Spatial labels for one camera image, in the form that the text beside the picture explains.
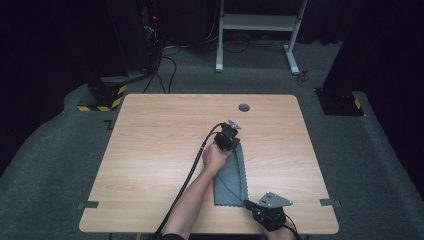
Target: gray cloth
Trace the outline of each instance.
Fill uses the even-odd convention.
[[[248,198],[243,149],[240,143],[213,179],[213,185],[216,206],[243,207],[243,200]]]

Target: white desk frame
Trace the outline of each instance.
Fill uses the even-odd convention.
[[[223,38],[224,29],[237,30],[261,30],[261,31],[291,31],[289,45],[284,45],[284,53],[290,65],[293,75],[299,75],[296,60],[293,56],[293,46],[302,23],[303,13],[305,12],[308,0],[301,0],[299,12],[296,16],[275,16],[275,15],[246,15],[246,14],[224,14],[224,0],[221,0],[220,18],[219,18],[219,39],[216,54],[216,71],[224,70],[224,50]]]

